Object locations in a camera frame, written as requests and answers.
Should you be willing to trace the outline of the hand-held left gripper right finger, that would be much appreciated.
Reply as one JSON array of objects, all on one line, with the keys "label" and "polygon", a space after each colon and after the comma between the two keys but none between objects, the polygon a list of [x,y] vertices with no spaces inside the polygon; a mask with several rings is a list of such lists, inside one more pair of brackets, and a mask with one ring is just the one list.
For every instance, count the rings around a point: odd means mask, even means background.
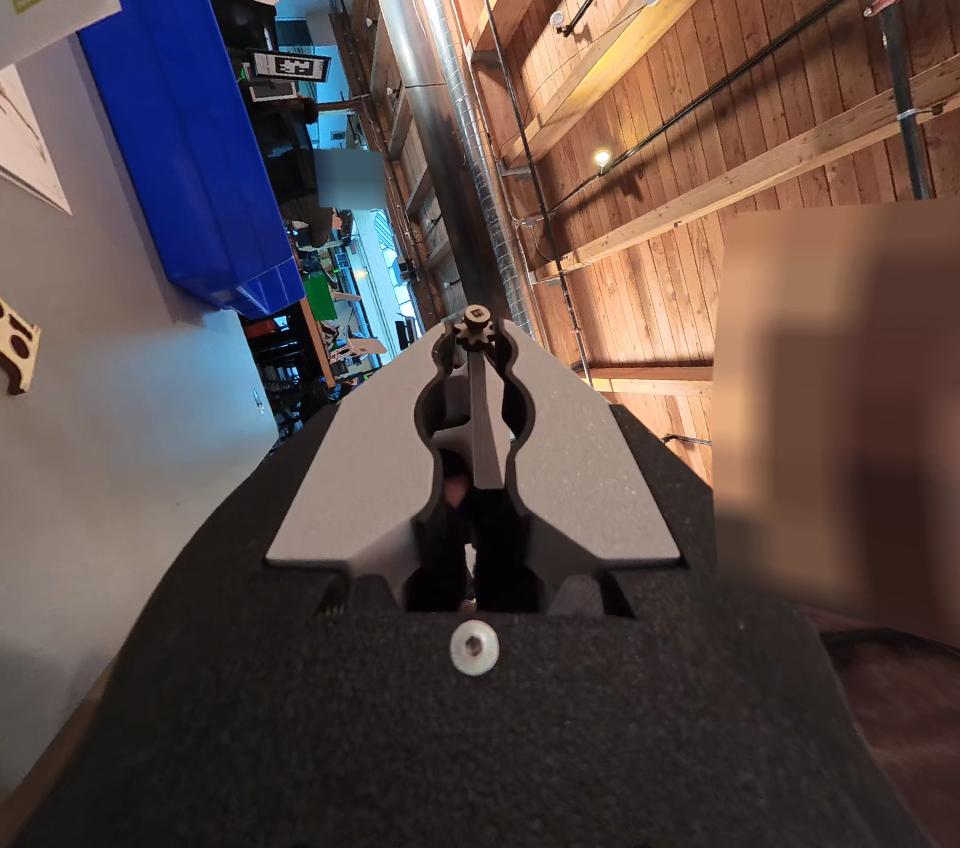
[{"label": "hand-held left gripper right finger", "polygon": [[605,398],[507,320],[490,327],[490,384],[492,602],[680,564]]}]

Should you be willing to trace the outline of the laser-cut wooden part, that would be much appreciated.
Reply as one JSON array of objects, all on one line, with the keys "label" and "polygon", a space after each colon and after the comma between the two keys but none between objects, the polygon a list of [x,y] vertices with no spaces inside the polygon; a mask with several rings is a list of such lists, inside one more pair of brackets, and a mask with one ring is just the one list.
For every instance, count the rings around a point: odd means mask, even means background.
[{"label": "laser-cut wooden part", "polygon": [[26,394],[37,368],[42,329],[30,324],[1,300],[1,368],[6,394]]}]

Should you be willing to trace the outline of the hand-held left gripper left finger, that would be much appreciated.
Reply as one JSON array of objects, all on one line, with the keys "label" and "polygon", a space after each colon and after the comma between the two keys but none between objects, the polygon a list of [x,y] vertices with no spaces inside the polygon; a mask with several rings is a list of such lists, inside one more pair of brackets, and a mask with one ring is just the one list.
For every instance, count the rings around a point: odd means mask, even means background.
[{"label": "hand-held left gripper left finger", "polygon": [[466,458],[435,440],[455,337],[440,324],[339,402],[266,552],[273,569],[381,578],[400,602],[465,602],[472,490]]}]

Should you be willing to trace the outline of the wooden work table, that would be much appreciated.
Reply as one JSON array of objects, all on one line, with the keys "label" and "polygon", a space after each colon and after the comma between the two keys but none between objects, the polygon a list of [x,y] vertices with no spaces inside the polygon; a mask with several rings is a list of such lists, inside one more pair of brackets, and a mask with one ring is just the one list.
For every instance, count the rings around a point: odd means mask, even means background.
[{"label": "wooden work table", "polygon": [[317,357],[323,381],[328,388],[334,389],[339,382],[331,368],[328,348],[321,325],[314,317],[314,313],[306,297],[299,300],[298,306],[301,310],[311,345]]}]

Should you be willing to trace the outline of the black white tag sign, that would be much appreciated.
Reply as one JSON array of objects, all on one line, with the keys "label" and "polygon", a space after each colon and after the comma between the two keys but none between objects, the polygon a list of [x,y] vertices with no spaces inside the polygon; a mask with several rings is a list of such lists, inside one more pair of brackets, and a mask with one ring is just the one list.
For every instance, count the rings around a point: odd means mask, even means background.
[{"label": "black white tag sign", "polygon": [[249,50],[246,63],[256,77],[323,84],[328,81],[331,58],[309,53]]}]

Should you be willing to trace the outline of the silver ventilation duct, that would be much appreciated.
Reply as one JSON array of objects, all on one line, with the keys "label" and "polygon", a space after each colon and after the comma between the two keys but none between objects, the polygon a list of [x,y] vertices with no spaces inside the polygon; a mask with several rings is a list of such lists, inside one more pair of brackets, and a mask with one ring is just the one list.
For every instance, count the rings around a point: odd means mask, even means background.
[{"label": "silver ventilation duct", "polygon": [[468,303],[535,338],[529,289],[452,0],[378,0]]}]

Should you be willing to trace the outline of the blue plastic bin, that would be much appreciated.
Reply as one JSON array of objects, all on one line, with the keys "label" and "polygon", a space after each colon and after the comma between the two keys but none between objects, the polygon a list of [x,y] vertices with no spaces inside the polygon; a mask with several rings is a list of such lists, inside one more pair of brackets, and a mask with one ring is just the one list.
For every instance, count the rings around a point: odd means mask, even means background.
[{"label": "blue plastic bin", "polygon": [[306,295],[210,0],[119,0],[78,38],[168,280],[248,319]]}]

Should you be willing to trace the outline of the white instruction sheet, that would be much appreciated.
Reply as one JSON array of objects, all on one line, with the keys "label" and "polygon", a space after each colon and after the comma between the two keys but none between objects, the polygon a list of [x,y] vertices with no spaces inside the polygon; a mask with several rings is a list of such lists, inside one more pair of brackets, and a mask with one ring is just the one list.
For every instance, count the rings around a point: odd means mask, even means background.
[{"label": "white instruction sheet", "polygon": [[15,65],[1,70],[1,175],[71,215],[41,127]]}]

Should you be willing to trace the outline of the green plastic bin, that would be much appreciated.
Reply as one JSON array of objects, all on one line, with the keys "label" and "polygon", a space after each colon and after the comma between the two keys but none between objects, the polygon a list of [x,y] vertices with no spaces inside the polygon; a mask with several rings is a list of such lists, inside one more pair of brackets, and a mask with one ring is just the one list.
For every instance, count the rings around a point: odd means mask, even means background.
[{"label": "green plastic bin", "polygon": [[326,275],[316,274],[301,280],[313,318],[318,322],[336,322],[339,316]]}]

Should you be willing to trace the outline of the long black ceiling conduit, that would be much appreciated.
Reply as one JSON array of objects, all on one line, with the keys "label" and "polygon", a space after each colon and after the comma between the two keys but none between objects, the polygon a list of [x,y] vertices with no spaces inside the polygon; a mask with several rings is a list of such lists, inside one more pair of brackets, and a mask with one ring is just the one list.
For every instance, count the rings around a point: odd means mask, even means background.
[{"label": "long black ceiling conduit", "polygon": [[556,194],[589,145],[633,142],[548,209],[558,228],[594,202],[616,226],[892,88],[874,0],[679,1],[536,165]]}]

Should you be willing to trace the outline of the grey pipe with red flange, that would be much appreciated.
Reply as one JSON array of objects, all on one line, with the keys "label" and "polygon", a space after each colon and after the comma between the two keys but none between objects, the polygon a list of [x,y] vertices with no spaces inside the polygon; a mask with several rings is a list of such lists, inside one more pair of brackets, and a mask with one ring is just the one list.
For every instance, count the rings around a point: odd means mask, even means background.
[{"label": "grey pipe with red flange", "polygon": [[906,37],[899,8],[901,0],[873,0],[869,18],[879,20],[881,38],[891,75],[896,122],[901,136],[911,192],[914,199],[930,198],[930,183],[923,160],[919,110],[915,107],[910,86],[906,53]]}]

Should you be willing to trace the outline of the small wooden gear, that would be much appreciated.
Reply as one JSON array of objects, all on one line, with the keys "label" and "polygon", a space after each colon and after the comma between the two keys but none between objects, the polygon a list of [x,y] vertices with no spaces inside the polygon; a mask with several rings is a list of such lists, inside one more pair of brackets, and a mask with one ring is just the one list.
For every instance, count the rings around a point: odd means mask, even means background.
[{"label": "small wooden gear", "polygon": [[483,304],[468,305],[460,321],[453,326],[457,344],[468,353],[485,351],[494,337],[493,318],[490,310]]}]

